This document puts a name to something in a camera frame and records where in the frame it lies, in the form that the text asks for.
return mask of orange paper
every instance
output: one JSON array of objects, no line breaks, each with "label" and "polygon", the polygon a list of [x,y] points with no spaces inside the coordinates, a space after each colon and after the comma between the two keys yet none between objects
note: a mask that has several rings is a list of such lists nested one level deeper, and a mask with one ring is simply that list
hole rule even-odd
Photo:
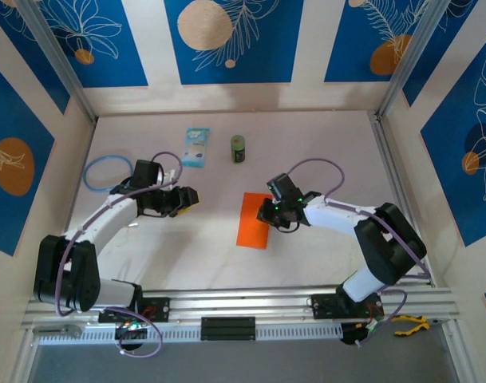
[{"label": "orange paper", "polygon": [[266,249],[269,225],[257,219],[259,207],[265,198],[273,198],[269,194],[244,193],[239,232],[237,233],[237,246]]}]

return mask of yellow pliers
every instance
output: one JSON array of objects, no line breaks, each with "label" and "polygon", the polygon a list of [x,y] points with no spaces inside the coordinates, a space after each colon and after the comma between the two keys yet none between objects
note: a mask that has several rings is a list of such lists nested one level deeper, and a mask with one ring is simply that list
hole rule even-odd
[{"label": "yellow pliers", "polygon": [[427,319],[425,316],[421,317],[410,317],[408,315],[399,315],[397,317],[392,318],[392,322],[413,322],[418,323],[417,326],[413,327],[409,331],[395,331],[394,335],[396,337],[408,337],[417,333],[420,330],[428,330],[431,326],[438,326],[445,322],[448,322],[448,319]]}]

